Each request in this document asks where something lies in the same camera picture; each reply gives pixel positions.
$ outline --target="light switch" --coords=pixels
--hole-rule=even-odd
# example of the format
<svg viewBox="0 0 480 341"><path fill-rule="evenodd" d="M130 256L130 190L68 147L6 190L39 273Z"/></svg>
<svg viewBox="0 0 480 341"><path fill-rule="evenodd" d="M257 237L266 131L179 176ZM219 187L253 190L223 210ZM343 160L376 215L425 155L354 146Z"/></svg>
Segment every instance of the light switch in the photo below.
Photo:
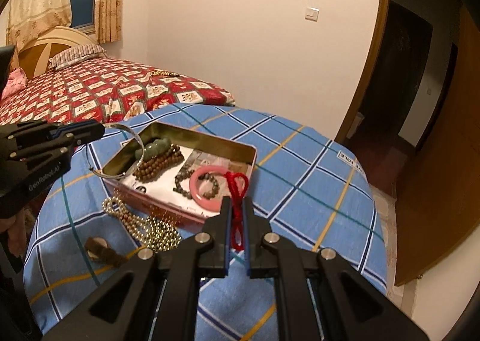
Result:
<svg viewBox="0 0 480 341"><path fill-rule="evenodd" d="M316 22L318 20L318 9L317 8L307 8L305 11L305 19L313 20Z"/></svg>

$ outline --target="gold bead chain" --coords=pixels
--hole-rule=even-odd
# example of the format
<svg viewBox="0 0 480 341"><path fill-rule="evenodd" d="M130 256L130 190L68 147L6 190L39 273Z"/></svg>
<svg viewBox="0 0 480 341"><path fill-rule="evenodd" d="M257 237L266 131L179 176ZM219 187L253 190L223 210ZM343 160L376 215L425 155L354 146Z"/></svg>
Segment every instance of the gold bead chain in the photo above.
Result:
<svg viewBox="0 0 480 341"><path fill-rule="evenodd" d="M118 205L118 210L113 209L114 204ZM132 214L116 196L105 199L102 209L106 214L119 219L135 240L154 252L174 249L182 240L174 224L151 216L141 218Z"/></svg>

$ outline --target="metal bracelet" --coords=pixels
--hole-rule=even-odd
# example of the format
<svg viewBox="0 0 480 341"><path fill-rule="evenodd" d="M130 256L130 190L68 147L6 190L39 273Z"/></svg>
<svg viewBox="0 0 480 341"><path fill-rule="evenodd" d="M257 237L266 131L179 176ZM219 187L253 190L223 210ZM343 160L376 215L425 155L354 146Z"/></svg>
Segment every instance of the metal bracelet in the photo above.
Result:
<svg viewBox="0 0 480 341"><path fill-rule="evenodd" d="M137 141L137 143L140 145L140 148L142 149L142 156L138 161L135 162L131 167L126 172L117 174L117 175L109 175L109 174L104 174L102 171L96 170L93 166L92 163L90 162L90 157L88 157L88 147L85 147L85 155L87 158L88 166L89 169L92 173L96 174L98 177L101 177L102 179L123 179L127 176L130 176L131 174L134 174L140 165L143 162L143 158L145 157L145 146L143 145L142 139L140 136L129 126L121 124L121 123L105 123L103 124L105 128L116 128L118 130L126 131L127 133L130 133L133 138Z"/></svg>

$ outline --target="pillow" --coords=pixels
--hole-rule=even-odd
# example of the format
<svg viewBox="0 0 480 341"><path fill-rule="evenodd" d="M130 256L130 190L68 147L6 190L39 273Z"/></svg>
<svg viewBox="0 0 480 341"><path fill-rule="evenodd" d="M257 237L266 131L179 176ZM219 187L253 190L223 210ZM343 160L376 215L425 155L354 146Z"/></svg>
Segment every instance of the pillow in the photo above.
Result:
<svg viewBox="0 0 480 341"><path fill-rule="evenodd" d="M27 87L27 76L22 68L17 68L10 73L7 84L2 92L2 100L24 90Z"/></svg>
<svg viewBox="0 0 480 341"><path fill-rule="evenodd" d="M53 56L49 59L50 65L49 68L56 68L57 66L64 64L68 61L75 60L77 58L85 57L88 54L95 54L99 52L106 52L106 50L99 45L91 44L91 45L81 45L70 47L63 52L58 53L57 55Z"/></svg>
<svg viewBox="0 0 480 341"><path fill-rule="evenodd" d="M80 62L83 62L83 61L86 61L86 60L90 60L92 58L98 58L98 57L106 57L106 53L105 52L95 52L93 54L87 54L83 57L80 57L80 58L75 58L74 60L71 60L71 61L68 61L68 62L64 62L63 64L61 65L58 65L55 70L62 70L62 69L66 69L72 65L75 65L75 64L79 64Z"/></svg>

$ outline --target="pink bangle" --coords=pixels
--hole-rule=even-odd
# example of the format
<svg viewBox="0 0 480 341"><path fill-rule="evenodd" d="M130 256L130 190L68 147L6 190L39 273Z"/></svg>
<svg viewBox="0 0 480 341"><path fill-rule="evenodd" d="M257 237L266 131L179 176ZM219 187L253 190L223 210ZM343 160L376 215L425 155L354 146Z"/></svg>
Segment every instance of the pink bangle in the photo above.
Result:
<svg viewBox="0 0 480 341"><path fill-rule="evenodd" d="M222 202L220 200L208 200L198 192L197 181L198 177L205 173L220 173L222 176L229 170L223 166L205 165L198 168L192 173L189 181L190 195L200 207L208 211L220 211Z"/></svg>

